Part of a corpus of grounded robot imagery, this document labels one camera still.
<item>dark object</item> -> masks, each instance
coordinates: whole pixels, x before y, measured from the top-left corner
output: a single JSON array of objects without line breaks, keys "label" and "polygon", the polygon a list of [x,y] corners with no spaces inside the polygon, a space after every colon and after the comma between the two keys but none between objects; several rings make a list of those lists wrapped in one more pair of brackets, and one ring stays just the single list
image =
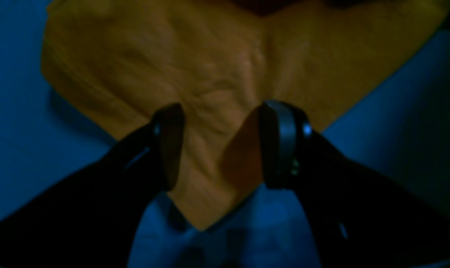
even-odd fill
[{"label": "dark object", "polygon": [[311,129],[302,110],[270,100],[259,113],[265,184],[295,192],[323,268],[408,268],[450,259],[449,218],[344,157]]},{"label": "dark object", "polygon": [[101,160],[1,221],[0,266],[126,267],[145,208],[173,186],[162,158],[180,151],[183,127],[180,105],[156,112]]}]

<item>blue surface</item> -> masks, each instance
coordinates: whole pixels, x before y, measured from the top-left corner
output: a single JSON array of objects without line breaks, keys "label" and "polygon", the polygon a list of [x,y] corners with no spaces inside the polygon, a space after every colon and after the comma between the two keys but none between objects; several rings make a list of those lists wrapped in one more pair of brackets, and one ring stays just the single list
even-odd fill
[{"label": "blue surface", "polygon": [[[42,78],[48,2],[0,0],[0,219],[113,144]],[[450,32],[437,33],[324,134],[350,158],[450,215]],[[159,195],[143,216],[129,267],[218,267],[225,261],[320,267],[296,198],[264,187],[202,233]]]}]

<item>blue background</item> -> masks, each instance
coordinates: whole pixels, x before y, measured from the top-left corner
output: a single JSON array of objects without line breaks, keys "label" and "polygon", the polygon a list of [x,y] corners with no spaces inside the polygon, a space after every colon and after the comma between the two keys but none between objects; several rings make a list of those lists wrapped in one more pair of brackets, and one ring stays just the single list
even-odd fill
[{"label": "blue background", "polygon": [[[0,219],[114,143],[40,73],[48,2],[0,0]],[[450,31],[434,35],[324,135],[351,159],[450,215]],[[161,194],[144,213],[129,267],[218,267],[225,261],[320,267],[294,195],[261,186],[218,224],[198,232]]]}]

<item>orange towel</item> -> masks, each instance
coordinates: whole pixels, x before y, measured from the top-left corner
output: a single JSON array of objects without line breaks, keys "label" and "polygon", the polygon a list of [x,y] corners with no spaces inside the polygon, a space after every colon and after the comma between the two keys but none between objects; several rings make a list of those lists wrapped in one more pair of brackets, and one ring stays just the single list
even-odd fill
[{"label": "orange towel", "polygon": [[54,0],[42,72],[116,139],[182,103],[184,147],[168,195],[204,230],[262,182],[250,116],[262,100],[303,108],[322,131],[416,53],[450,10],[450,0],[288,2],[258,14],[259,1]]}]

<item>yellow cloth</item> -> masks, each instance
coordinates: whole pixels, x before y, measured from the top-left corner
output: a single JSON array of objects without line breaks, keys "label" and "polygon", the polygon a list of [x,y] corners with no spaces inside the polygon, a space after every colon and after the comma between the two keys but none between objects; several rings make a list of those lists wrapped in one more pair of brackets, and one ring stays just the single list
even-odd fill
[{"label": "yellow cloth", "polygon": [[450,10],[450,0],[295,2],[257,16],[240,0],[54,0],[42,72],[116,139],[182,103],[179,180],[168,195],[203,230],[262,182],[256,121],[247,120],[262,100],[303,108],[322,131]]}]

